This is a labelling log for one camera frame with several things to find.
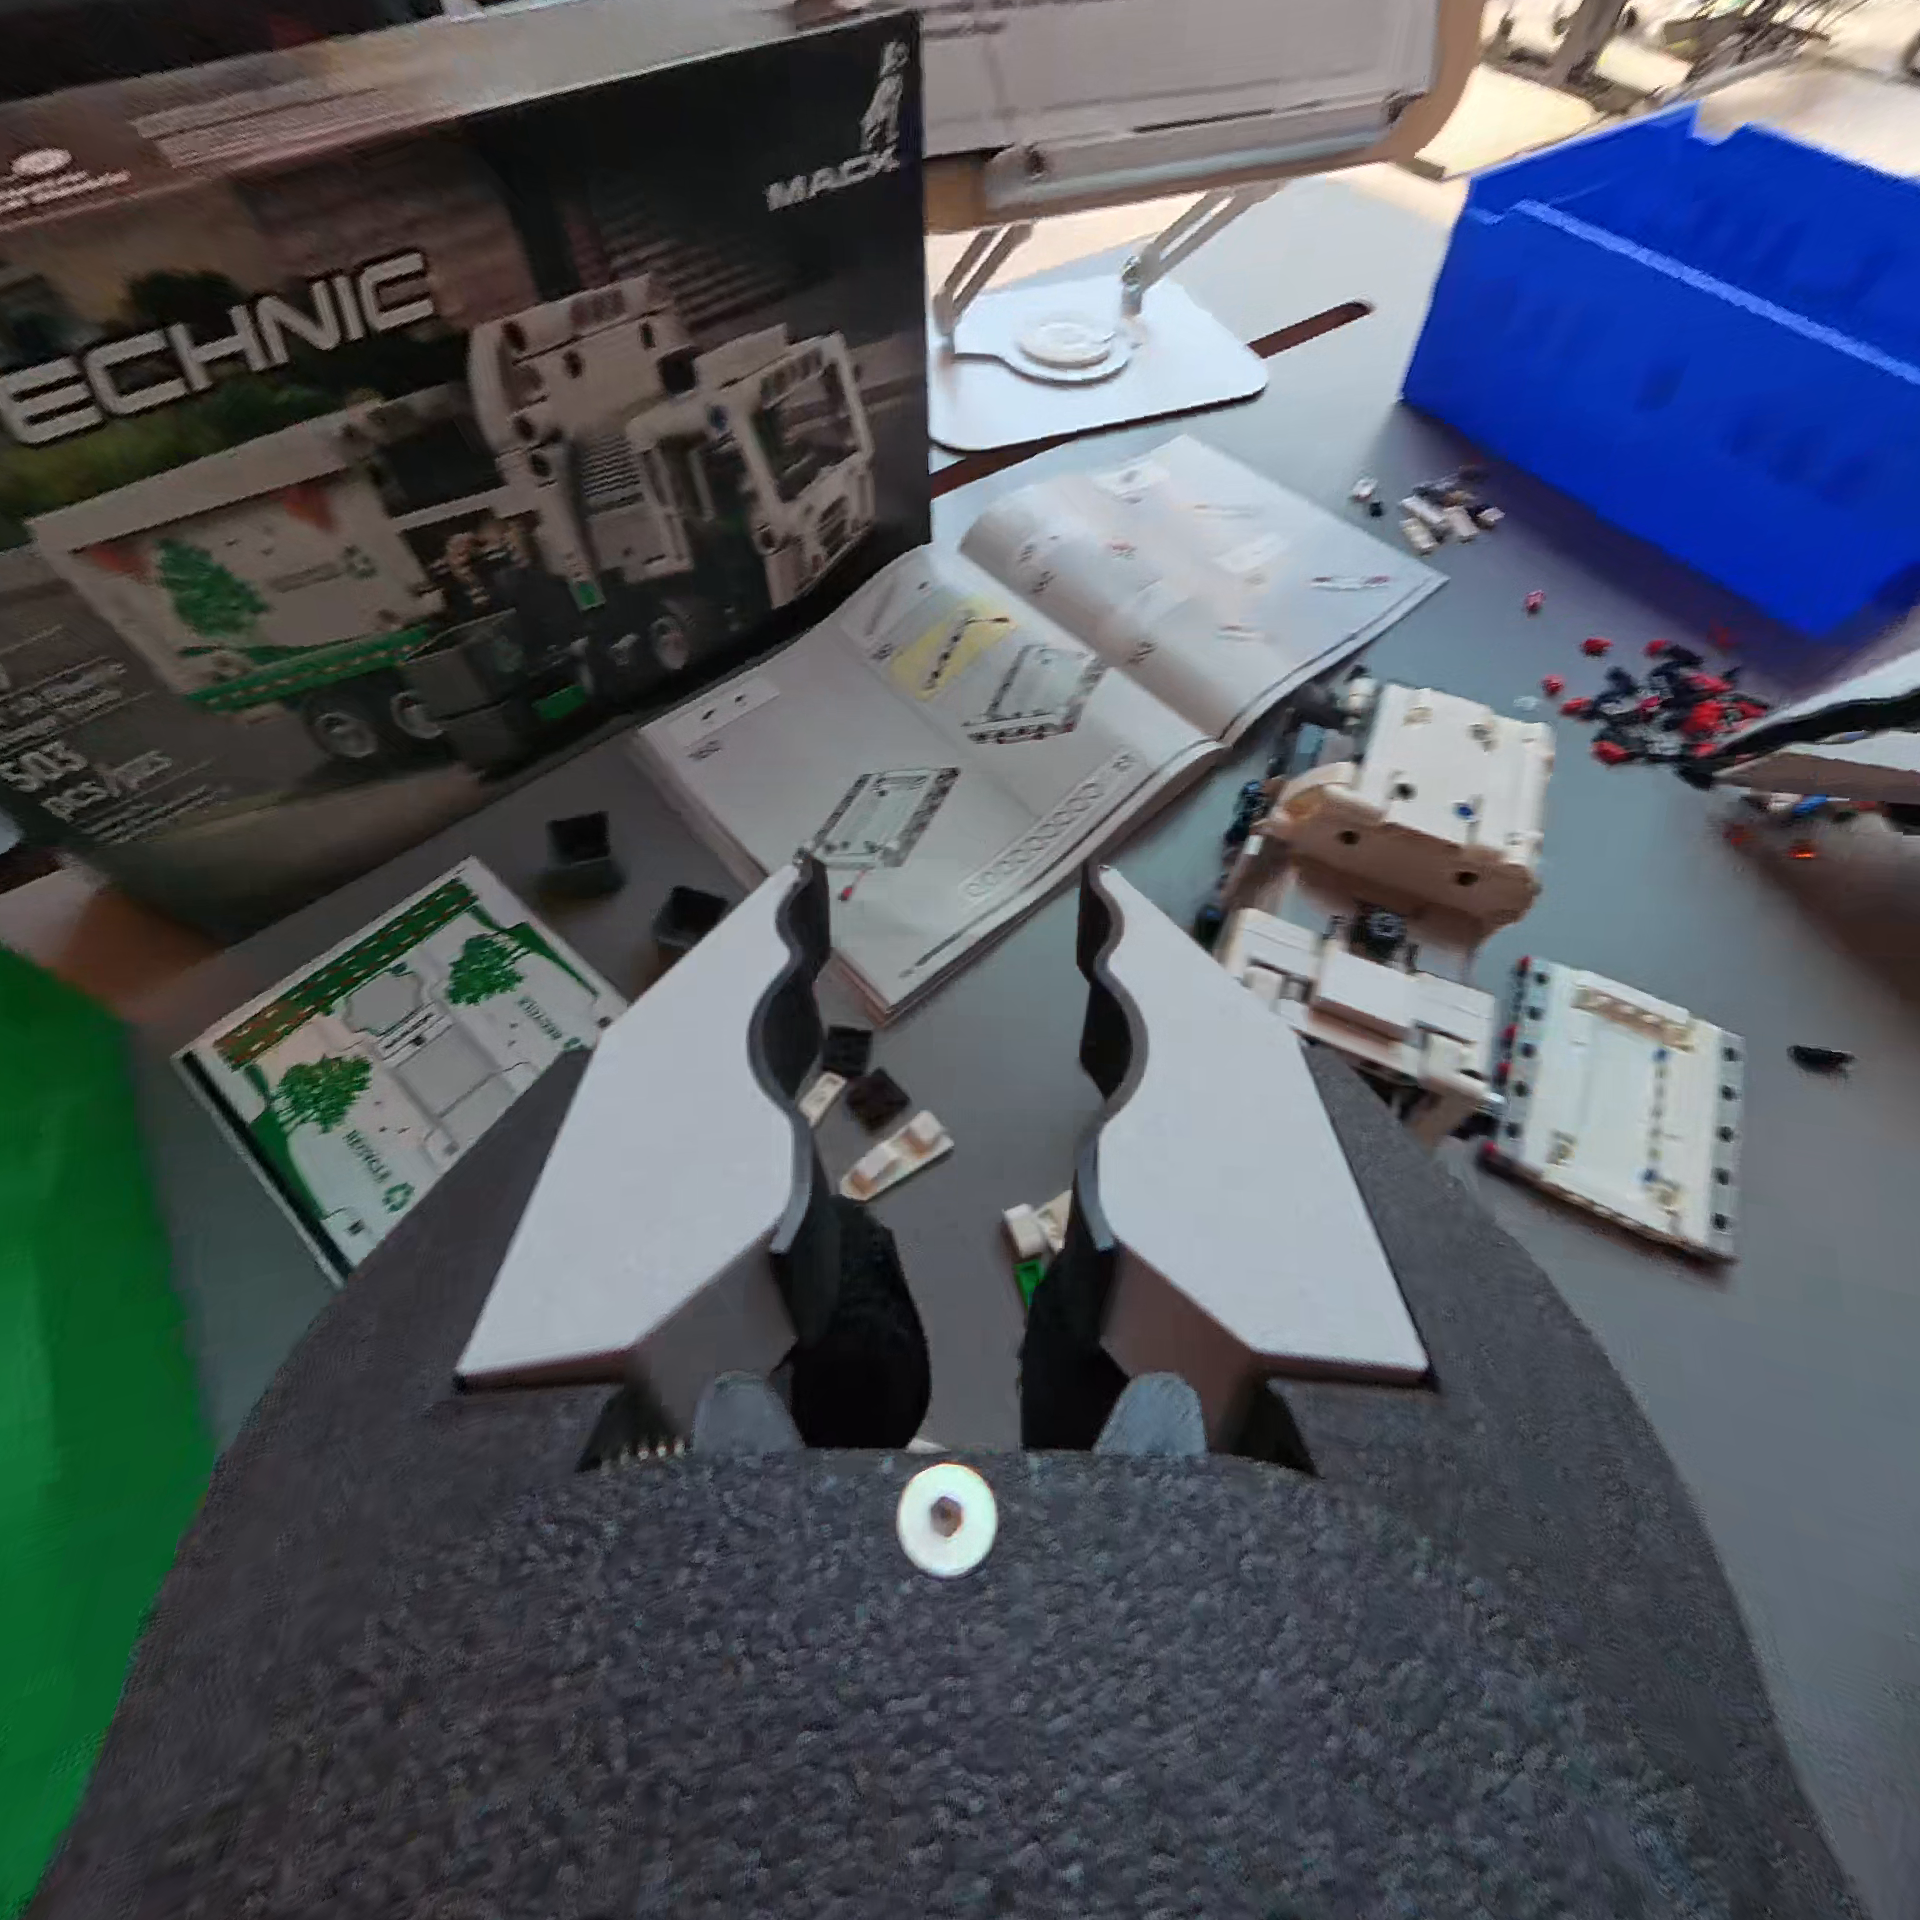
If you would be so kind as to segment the lego set cardboard box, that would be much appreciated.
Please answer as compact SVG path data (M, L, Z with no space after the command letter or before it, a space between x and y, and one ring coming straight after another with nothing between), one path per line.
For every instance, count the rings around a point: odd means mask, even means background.
M239 941L933 532L923 24L518 4L5 106L5 819Z

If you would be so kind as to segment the green and white sticker sheet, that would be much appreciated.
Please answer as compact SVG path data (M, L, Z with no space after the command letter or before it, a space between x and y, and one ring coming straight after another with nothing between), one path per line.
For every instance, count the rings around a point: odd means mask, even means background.
M332 1287L628 1001L483 861L235 1009L172 1065Z

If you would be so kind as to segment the pile of small lego pins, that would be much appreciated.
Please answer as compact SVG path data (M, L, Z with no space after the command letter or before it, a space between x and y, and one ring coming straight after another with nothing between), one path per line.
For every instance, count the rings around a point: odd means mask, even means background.
M1606 636L1585 639L1581 656L1600 667L1599 682L1572 689L1549 677L1543 695L1558 716L1587 731L1589 754L1609 771L1646 767L1708 790L1734 734L1773 714L1773 702L1745 687L1742 668L1717 667L1674 640L1653 640L1638 675L1615 661Z

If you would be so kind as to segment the cluster of white lego pieces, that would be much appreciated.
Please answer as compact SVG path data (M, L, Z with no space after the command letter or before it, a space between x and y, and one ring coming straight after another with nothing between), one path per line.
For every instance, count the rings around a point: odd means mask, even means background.
M1400 538L1429 558L1449 544L1473 544L1504 524L1507 512L1481 489L1482 479L1479 467L1463 467L1390 496L1379 477L1360 475L1347 500L1369 518L1392 521Z

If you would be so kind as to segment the blue plastic bin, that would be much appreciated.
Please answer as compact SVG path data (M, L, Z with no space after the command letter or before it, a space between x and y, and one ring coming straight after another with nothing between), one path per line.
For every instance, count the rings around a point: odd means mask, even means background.
M1477 175L1405 402L1814 640L1917 608L1918 184L1694 106Z

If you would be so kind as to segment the green plastic bin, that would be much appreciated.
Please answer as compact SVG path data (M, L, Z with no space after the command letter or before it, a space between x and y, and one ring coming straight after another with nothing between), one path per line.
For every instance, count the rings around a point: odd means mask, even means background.
M215 1442L125 1028L2 954L2 1914L71 1827Z

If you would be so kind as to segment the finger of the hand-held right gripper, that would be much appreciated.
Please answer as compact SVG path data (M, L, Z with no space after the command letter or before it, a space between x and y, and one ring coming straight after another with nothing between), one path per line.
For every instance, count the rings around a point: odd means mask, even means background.
M1824 685L1811 697L1741 729L1718 756L1717 782L1734 764L1790 744L1918 740L1918 650L1886 656L1863 672Z
M1734 764L1724 772L1724 789L1915 812L1918 738L1795 743Z

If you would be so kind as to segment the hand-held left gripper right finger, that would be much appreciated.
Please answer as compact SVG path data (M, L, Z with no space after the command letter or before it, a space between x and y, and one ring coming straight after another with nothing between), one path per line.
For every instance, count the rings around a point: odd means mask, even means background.
M1429 1349L1303 1043L1116 868L1077 892L1092 1332L1131 1378L1416 1386Z

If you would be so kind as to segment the silver tablet stand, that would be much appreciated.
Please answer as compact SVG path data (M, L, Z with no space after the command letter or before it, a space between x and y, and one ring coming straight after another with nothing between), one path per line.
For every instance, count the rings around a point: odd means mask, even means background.
M981 459L1258 399L1265 361L1174 282L1176 269L1291 181L1418 154L1474 67L1469 55L1425 94L1016 136L964 158L973 239L926 311L930 445ZM1042 222L1183 194L1190 204L1120 266L993 291Z

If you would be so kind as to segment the white lego truck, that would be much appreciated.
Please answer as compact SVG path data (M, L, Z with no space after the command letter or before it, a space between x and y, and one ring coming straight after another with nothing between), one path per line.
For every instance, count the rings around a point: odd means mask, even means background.
M1356 677L1242 792L1213 958L1425 1146L1502 1109L1477 961L1539 901L1552 771L1549 725Z

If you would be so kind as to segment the white lego beam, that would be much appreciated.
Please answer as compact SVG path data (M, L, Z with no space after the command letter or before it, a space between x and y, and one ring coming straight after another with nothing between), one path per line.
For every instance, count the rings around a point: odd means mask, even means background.
M953 1149L953 1134L941 1119L933 1111L921 1111L853 1164L837 1193L871 1204L945 1161Z

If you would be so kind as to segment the white lego panel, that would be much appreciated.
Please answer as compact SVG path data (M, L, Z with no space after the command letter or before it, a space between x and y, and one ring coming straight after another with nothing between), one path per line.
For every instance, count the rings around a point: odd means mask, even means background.
M1738 1259L1748 1043L1600 972L1521 958L1486 1172L1692 1260Z

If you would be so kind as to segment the open instruction booklet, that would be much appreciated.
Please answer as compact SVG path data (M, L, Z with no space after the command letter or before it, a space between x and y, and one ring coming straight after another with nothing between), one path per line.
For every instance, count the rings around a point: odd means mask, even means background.
M1007 493L633 754L745 886L827 871L833 958L890 1022L1443 586L1170 439Z

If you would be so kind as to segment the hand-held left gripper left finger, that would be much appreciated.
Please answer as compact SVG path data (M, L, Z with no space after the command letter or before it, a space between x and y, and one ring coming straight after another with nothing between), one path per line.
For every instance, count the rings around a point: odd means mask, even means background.
M768 1370L819 1198L798 1107L821 1018L829 886L794 858L615 1021L460 1350L460 1388Z

